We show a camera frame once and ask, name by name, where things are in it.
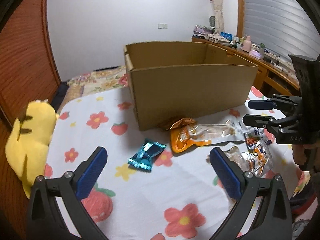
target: cardboard box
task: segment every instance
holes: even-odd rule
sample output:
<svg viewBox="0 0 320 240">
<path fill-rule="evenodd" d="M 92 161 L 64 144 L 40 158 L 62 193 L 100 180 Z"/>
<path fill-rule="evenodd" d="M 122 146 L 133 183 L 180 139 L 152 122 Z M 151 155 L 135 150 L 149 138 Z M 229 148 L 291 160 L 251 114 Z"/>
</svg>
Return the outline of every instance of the cardboard box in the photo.
<svg viewBox="0 0 320 240">
<path fill-rule="evenodd" d="M 176 116 L 200 117 L 243 104 L 258 67 L 202 42 L 153 41 L 124 47 L 140 130 Z"/>
</svg>

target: white wall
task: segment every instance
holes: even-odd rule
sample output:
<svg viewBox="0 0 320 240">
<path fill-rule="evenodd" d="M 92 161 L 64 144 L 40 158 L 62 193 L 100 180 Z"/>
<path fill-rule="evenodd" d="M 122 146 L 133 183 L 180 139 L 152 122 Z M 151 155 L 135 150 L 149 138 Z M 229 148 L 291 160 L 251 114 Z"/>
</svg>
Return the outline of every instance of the white wall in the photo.
<svg viewBox="0 0 320 240">
<path fill-rule="evenodd" d="M 238 0 L 223 0 L 222 10 L 225 32 L 236 35 L 238 26 Z"/>
<path fill-rule="evenodd" d="M 123 46 L 141 41 L 190 41 L 209 25 L 210 0 L 48 0 L 53 56 L 63 81 L 124 64 Z M 168 29 L 158 29 L 158 23 Z"/>
</svg>

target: yellow plush toy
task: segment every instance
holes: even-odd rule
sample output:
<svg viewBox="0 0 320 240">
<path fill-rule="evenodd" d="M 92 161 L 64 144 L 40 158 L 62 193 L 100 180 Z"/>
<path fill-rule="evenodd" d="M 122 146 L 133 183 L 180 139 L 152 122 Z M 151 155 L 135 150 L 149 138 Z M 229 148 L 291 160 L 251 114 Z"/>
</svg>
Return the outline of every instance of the yellow plush toy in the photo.
<svg viewBox="0 0 320 240">
<path fill-rule="evenodd" d="M 49 143 L 58 117 L 46 101 L 36 100 L 28 104 L 22 119 L 14 121 L 5 154 L 22 181 L 28 198 L 36 177 L 44 174 Z"/>
</svg>

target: window blind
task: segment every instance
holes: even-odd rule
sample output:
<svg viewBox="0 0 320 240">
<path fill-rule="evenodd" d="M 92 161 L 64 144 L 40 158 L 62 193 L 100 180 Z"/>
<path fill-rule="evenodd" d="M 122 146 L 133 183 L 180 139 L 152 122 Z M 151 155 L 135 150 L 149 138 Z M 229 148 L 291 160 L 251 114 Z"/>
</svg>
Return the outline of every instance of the window blind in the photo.
<svg viewBox="0 0 320 240">
<path fill-rule="evenodd" d="M 320 35 L 296 0 L 245 0 L 244 34 L 255 44 L 289 59 L 288 54 L 316 59 Z"/>
</svg>

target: metal bolt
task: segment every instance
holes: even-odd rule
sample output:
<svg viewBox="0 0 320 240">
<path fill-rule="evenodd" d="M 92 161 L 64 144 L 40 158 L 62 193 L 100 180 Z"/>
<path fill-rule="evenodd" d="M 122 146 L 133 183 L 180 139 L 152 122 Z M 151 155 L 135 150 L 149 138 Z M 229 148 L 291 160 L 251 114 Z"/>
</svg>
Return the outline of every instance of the metal bolt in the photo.
<svg viewBox="0 0 320 240">
<path fill-rule="evenodd" d="M 247 177 L 247 178 L 252 178 L 253 177 L 253 173 L 251 171 L 246 171 L 244 173 L 244 175 Z"/>
<path fill-rule="evenodd" d="M 282 177 L 281 177 L 280 174 L 276 174 L 276 175 L 275 175 L 275 179 L 276 179 L 276 181 L 281 181 L 281 180 L 282 180 Z"/>
<path fill-rule="evenodd" d="M 41 176 L 41 175 L 36 177 L 36 181 L 38 181 L 38 182 L 43 181 L 43 179 L 44 179 L 44 176 Z"/>
<path fill-rule="evenodd" d="M 72 171 L 67 171 L 65 174 L 64 174 L 64 177 L 65 178 L 71 178 L 73 175 L 73 172 Z"/>
</svg>

